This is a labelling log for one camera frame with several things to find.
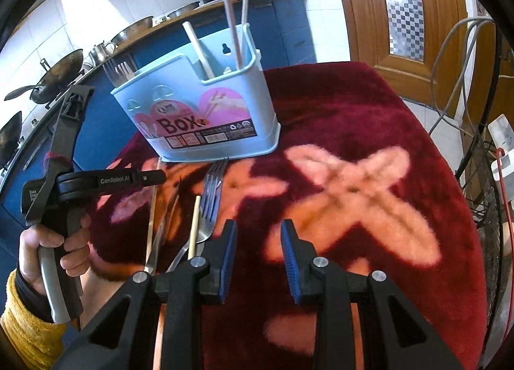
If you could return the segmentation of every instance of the tile floor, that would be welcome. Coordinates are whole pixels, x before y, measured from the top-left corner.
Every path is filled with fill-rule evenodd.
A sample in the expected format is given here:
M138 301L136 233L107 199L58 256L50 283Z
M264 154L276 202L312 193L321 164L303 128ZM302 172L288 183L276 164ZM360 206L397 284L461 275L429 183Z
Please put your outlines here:
M435 121L439 118L435 110L429 109L421 104L404 100L407 107L414 113L426 131L429 131ZM447 118L449 122L457 126L457 122ZM453 172L457 169L464 156L462 149L461 133L450 125L441 121L431 135L436 147L450 166Z

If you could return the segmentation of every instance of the yellow sleeve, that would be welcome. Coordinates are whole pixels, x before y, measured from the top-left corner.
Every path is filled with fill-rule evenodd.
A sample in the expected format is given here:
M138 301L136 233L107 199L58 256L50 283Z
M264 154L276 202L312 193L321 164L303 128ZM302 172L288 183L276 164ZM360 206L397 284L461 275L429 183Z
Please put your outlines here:
M66 324L49 324L32 315L16 292L15 275L16 270L7 280L7 303L0 324L30 369L50 369L63 351L61 337L66 331Z

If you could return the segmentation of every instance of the metal pitcher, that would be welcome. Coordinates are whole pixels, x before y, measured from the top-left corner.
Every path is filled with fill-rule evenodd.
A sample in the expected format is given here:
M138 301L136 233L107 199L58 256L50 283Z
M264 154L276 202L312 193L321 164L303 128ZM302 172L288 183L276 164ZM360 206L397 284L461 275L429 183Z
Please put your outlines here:
M112 45L112 51L107 49L107 46ZM112 42L108 42L107 44L101 43L95 45L91 51L89 51L89 56L91 57L95 66L102 64L106 59L108 59L113 53L116 45Z

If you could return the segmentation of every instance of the barcode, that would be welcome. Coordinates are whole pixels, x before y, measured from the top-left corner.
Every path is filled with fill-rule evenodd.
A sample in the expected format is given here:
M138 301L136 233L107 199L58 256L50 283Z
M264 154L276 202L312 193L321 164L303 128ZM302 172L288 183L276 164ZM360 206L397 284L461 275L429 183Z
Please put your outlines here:
M207 135L207 136L204 136L204 138L209 144L212 144L213 142L226 141L227 135L225 135L225 133L222 132L222 133L217 133L214 135Z

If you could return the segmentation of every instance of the door glass panel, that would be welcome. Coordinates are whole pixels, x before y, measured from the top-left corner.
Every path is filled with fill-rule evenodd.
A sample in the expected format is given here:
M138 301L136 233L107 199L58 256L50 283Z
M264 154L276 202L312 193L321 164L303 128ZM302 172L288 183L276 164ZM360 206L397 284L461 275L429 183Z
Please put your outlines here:
M385 0L389 17L390 53L423 61L425 24L421 0Z

